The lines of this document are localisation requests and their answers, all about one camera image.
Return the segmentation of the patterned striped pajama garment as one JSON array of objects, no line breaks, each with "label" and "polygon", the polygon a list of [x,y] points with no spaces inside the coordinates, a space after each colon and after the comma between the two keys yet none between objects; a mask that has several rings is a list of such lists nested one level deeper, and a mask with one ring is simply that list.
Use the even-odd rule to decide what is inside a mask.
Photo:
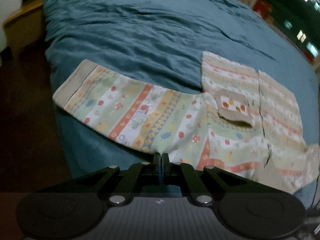
[{"label": "patterned striped pajama garment", "polygon": [[260,70],[205,51],[202,93],[138,81],[84,60],[54,102],[110,140],[166,153],[197,170],[212,165],[295,193],[319,176],[295,96]]}]

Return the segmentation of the wooden bedside table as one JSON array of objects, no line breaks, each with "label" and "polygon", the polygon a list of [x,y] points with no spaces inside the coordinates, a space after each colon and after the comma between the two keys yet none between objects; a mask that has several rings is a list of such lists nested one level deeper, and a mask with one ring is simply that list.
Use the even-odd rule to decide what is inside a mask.
[{"label": "wooden bedside table", "polygon": [[4,33],[14,56],[42,34],[43,0],[34,0],[12,12],[3,22]]}]

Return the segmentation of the red box on sill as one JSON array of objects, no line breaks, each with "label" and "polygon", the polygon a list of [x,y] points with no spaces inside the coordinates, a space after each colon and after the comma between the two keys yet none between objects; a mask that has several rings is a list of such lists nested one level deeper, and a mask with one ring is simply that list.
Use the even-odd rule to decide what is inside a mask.
[{"label": "red box on sill", "polygon": [[253,11],[262,19],[268,18],[269,14],[272,11],[272,5],[263,0],[257,0],[253,6]]}]

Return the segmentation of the dark night window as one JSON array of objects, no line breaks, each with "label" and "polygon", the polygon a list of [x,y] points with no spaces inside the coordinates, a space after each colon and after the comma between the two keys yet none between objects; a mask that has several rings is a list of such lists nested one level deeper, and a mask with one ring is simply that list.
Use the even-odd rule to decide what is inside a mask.
[{"label": "dark night window", "polygon": [[266,22],[311,62],[319,57],[319,0],[263,0],[272,5]]}]

